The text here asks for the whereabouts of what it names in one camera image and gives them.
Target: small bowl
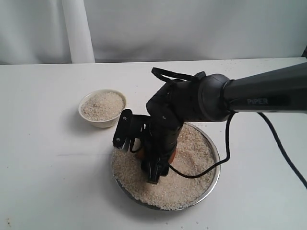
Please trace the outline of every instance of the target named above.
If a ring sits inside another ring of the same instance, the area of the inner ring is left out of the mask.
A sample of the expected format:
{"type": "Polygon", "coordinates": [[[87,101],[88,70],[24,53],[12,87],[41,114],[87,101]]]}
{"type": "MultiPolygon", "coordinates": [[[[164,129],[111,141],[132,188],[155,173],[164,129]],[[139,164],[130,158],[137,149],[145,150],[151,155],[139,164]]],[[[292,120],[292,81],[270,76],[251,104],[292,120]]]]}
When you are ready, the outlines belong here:
{"type": "Polygon", "coordinates": [[[84,103],[86,103],[91,97],[95,96],[96,94],[103,93],[103,92],[113,92],[113,93],[116,93],[117,95],[119,95],[124,101],[123,110],[126,108],[126,105],[127,105],[126,97],[121,92],[116,91],[116,90],[97,90],[97,91],[94,91],[94,92],[86,95],[85,97],[83,97],[83,99],[79,103],[79,108],[78,108],[79,114],[84,120],[88,121],[91,125],[98,127],[98,128],[108,128],[108,127],[115,125],[118,122],[119,116],[120,116],[120,113],[119,113],[116,117],[109,119],[109,120],[106,120],[106,121],[92,121],[92,120],[89,120],[88,118],[86,118],[81,113],[81,106],[84,103]]]}

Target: white table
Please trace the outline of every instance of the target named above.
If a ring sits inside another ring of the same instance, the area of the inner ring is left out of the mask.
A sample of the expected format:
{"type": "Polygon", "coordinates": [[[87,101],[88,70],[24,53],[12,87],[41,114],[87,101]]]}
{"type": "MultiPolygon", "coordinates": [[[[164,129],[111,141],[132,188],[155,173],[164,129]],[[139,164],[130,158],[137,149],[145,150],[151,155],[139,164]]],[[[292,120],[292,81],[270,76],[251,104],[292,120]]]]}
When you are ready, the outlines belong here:
{"type": "MultiPolygon", "coordinates": [[[[111,174],[115,127],[91,127],[77,114],[83,96],[104,88],[123,92],[134,113],[146,113],[145,103],[163,84],[150,73],[152,67],[236,79],[305,61],[0,66],[0,230],[307,229],[307,191],[257,114],[234,117],[232,155],[217,186],[203,202],[180,212],[149,210],[127,198],[111,174]]],[[[307,177],[307,116],[269,118],[307,177]]],[[[225,123],[197,126],[224,158],[225,123]]]]}

